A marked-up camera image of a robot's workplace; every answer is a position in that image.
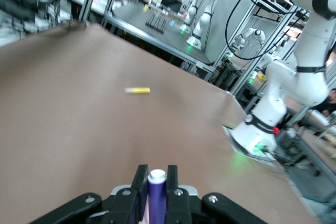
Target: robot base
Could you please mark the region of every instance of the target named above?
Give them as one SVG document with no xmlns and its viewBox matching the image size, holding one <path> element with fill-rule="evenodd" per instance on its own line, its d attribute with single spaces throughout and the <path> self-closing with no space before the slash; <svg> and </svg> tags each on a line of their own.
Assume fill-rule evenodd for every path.
<svg viewBox="0 0 336 224">
<path fill-rule="evenodd" d="M 201 50 L 202 43 L 199 39 L 196 39 L 194 36 L 190 36 L 189 39 L 187 40 L 187 43 L 192 47 Z"/>
<path fill-rule="evenodd" d="M 270 153 L 265 153 L 257 147 L 255 147 L 254 150 L 252 150 L 252 151 L 248 150 L 244 146 L 245 144 L 242 143 L 242 142 L 246 142 L 246 141 L 239 141 L 238 139 L 235 139 L 232 129 L 227 128 L 225 126 L 223 126 L 223 129 L 224 129 L 224 132 L 226 133 L 226 135 L 228 136 L 228 138 L 230 139 L 230 142 L 231 142 L 231 145 L 232 145 L 233 149 L 237 153 L 242 154 L 242 155 L 247 156 L 247 157 L 250 157 L 250 158 L 252 158 L 256 161 L 259 161 L 261 163 L 267 164 L 267 165 L 272 166 L 272 167 L 277 166 L 274 163 L 275 158 Z"/>
<path fill-rule="evenodd" d="M 187 24 L 182 24 L 180 26 L 181 33 L 191 34 L 191 27 Z"/>
</svg>

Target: person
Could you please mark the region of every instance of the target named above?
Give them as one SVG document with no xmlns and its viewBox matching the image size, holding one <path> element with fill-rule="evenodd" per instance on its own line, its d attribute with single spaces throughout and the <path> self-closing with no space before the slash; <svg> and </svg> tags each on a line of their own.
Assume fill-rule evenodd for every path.
<svg viewBox="0 0 336 224">
<path fill-rule="evenodd" d="M 317 110 L 324 116 L 330 116 L 330 114 L 336 111 L 336 88 L 330 90 L 327 98 L 320 104 L 311 108 Z"/>
<path fill-rule="evenodd" d="M 311 107 L 312 110 L 317 110 L 324 116 L 328 117 L 334 111 L 336 111 L 336 88 L 330 90 L 327 98 L 320 104 Z M 292 118 L 292 115 L 287 114 L 277 124 L 277 128 L 282 130 L 287 128 L 288 121 Z M 306 118 L 302 118 L 297 122 L 298 126 L 309 126 L 309 122 Z"/>
</svg>

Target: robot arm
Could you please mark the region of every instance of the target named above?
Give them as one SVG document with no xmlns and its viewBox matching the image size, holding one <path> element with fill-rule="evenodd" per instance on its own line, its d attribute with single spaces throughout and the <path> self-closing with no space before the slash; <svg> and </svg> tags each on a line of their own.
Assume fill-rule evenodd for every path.
<svg viewBox="0 0 336 224">
<path fill-rule="evenodd" d="M 280 59 L 274 54 L 280 52 L 285 47 L 286 44 L 287 44 L 286 39 L 282 39 L 276 45 L 274 45 L 271 48 L 271 50 L 262 57 L 262 60 L 258 64 L 257 71 L 269 65 L 272 61 Z"/>
<path fill-rule="evenodd" d="M 336 0 L 292 0 L 310 12 L 294 54 L 298 66 L 290 69 L 281 60 L 273 61 L 266 70 L 267 87 L 263 98 L 245 121 L 231 131 L 233 139 L 252 155 L 265 157 L 276 148 L 273 127 L 286 114 L 284 96 L 289 95 L 307 106 L 321 103 L 328 95 L 324 61 L 335 36 Z"/>
<path fill-rule="evenodd" d="M 233 49 L 242 49 L 250 36 L 254 36 L 254 38 L 259 40 L 261 45 L 265 43 L 265 33 L 262 30 L 248 28 L 234 39 L 232 42 Z"/>
</svg>

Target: brown table surface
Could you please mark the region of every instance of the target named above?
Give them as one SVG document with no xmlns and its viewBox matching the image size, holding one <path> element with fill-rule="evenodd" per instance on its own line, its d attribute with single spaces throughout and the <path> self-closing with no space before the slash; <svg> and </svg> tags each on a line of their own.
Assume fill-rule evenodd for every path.
<svg viewBox="0 0 336 224">
<path fill-rule="evenodd" d="M 139 164 L 175 164 L 181 184 L 268 223 L 318 223 L 280 170 L 232 150 L 222 125 L 245 114 L 231 95 L 98 25 L 0 48 L 0 94 L 0 223 L 27 223 L 90 191 L 107 198 Z"/>
</svg>

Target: lab equipment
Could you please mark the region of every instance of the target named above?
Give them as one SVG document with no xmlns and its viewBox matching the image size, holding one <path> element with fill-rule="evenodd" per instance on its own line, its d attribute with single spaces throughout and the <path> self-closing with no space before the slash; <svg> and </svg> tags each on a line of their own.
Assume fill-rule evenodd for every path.
<svg viewBox="0 0 336 224">
<path fill-rule="evenodd" d="M 161 15 L 153 10 L 150 11 L 150 14 L 146 20 L 146 25 L 164 33 L 169 24 L 169 19 L 166 15 Z"/>
<path fill-rule="evenodd" d="M 291 0 L 310 12 L 294 47 L 298 66 L 273 61 L 266 70 L 268 80 L 263 98 L 230 136 L 249 155 L 272 159 L 277 144 L 273 128 L 286 113 L 285 95 L 307 106 L 321 103 L 328 95 L 325 58 L 334 41 L 336 0 Z"/>
<path fill-rule="evenodd" d="M 83 194 L 31 224 L 138 224 L 144 217 L 147 178 L 148 165 L 139 165 L 132 185 L 116 187 L 107 199 L 102 200 L 94 193 Z M 165 224 L 266 224 L 222 194 L 210 193 L 200 200 L 194 187 L 179 186 L 176 165 L 168 166 L 166 193 Z"/>
</svg>

